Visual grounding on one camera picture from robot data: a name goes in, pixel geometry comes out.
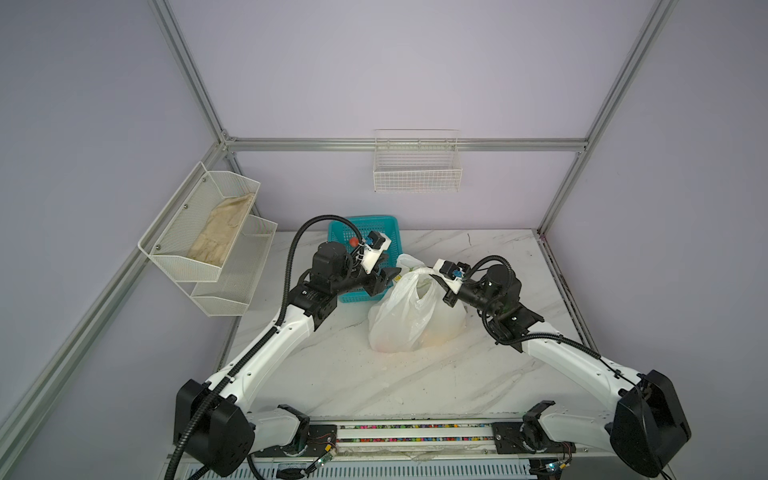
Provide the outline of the white lemon print plastic bag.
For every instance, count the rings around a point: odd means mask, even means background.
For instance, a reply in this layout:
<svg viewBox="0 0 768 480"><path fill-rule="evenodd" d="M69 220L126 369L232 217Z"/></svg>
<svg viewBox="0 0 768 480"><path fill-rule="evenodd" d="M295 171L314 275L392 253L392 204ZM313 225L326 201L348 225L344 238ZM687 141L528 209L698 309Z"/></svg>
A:
<svg viewBox="0 0 768 480"><path fill-rule="evenodd" d="M368 341L380 353L401 353L440 346L462 334L468 312L443 300L434 270L413 256L396 261L400 274L381 301L368 312Z"/></svg>

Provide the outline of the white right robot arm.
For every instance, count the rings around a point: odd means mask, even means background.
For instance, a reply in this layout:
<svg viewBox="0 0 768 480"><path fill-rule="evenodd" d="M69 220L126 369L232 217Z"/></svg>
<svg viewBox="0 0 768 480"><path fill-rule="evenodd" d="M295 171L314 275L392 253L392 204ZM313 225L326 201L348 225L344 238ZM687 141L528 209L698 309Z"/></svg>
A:
<svg viewBox="0 0 768 480"><path fill-rule="evenodd" d="M672 381L657 370L641 373L564 336L520 300L522 283L498 255L473 266L440 270L447 281L444 300L476 310L494 343L537 359L591 394L602 406L579 414L543 400L523 417L527 449L573 443L609 451L647 478L668 475L666 466L692 432Z"/></svg>

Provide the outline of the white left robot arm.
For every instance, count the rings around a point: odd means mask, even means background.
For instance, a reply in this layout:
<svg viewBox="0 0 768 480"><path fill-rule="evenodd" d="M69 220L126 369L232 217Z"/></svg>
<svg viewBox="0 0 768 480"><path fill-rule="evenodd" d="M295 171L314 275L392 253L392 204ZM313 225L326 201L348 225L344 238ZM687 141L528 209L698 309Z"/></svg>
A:
<svg viewBox="0 0 768 480"><path fill-rule="evenodd" d="M384 291L399 274L388 267L390 239L362 241L349 251L324 242L312 265L287 294L275 318L227 367L208 380L188 380L175 398L172 442L165 476L173 479L183 455L201 463L194 473L232 474L263 440L266 447L300 440L306 418L285 405L266 414L250 412L255 397L277 367L336 309L339 296L362 289L369 296Z"/></svg>

